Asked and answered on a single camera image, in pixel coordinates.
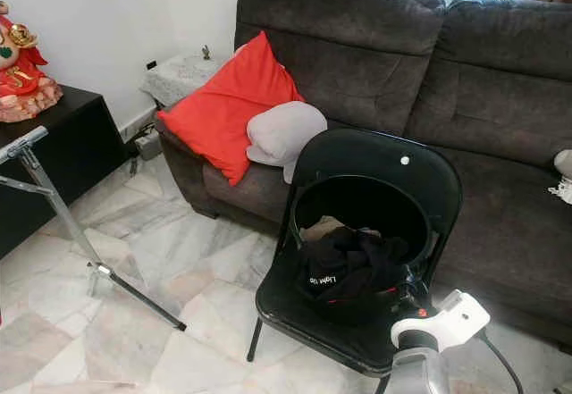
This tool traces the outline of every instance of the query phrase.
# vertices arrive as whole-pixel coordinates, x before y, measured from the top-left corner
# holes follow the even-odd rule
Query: sofa armrest
[[[215,218],[218,213],[215,211],[213,199],[206,192],[203,179],[203,164],[207,163],[206,159],[194,153],[173,135],[160,119],[155,118],[155,127],[159,132],[165,160],[182,195],[197,213]]]

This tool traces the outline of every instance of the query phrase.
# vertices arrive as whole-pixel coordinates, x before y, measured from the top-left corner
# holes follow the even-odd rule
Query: black cabinet
[[[120,166],[127,154],[101,95],[62,86],[56,106],[35,119],[0,123],[0,147],[39,125],[49,134],[34,152],[70,204]],[[0,165],[0,175],[32,182],[17,160]],[[0,258],[55,215],[46,199],[0,186]]]

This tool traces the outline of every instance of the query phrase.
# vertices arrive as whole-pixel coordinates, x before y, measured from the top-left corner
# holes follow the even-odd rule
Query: red figurine
[[[55,105],[62,90],[36,65],[46,65],[28,28],[4,17],[0,1],[0,122],[20,122]]]

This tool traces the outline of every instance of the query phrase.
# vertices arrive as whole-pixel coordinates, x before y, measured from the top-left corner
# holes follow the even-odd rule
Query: dark gray sofa
[[[572,5],[509,0],[239,0],[235,46],[265,29],[331,128],[436,147],[465,203],[437,283],[572,345],[572,206],[549,194],[572,148]],[[253,164],[235,188],[156,123],[196,211],[277,231],[288,188]]]

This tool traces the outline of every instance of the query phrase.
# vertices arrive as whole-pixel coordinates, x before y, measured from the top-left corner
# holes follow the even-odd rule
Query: red pillow
[[[195,153],[219,168],[232,186],[246,173],[248,121],[273,106],[304,101],[274,58],[266,34],[251,39],[205,86],[157,116]]]

